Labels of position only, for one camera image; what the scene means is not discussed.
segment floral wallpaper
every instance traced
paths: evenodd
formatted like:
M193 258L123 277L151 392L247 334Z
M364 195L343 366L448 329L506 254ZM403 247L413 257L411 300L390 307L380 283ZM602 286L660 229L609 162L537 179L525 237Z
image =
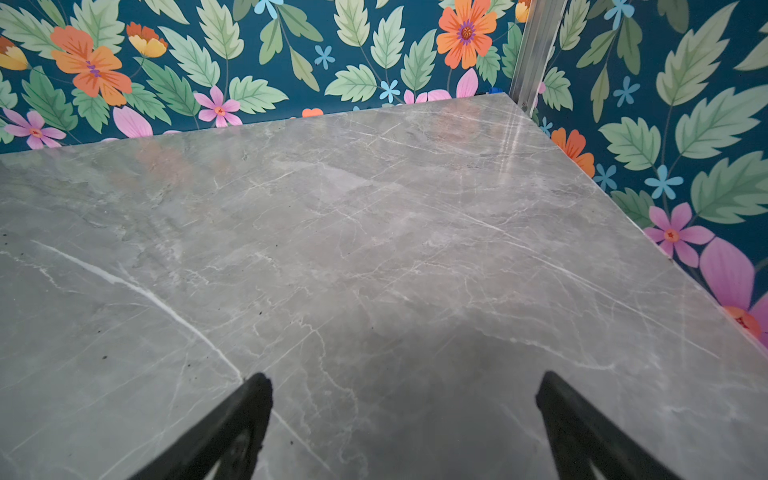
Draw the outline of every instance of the floral wallpaper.
M550 55L534 121L768 346L768 2L571 0Z
M0 152L508 91L530 4L0 2Z

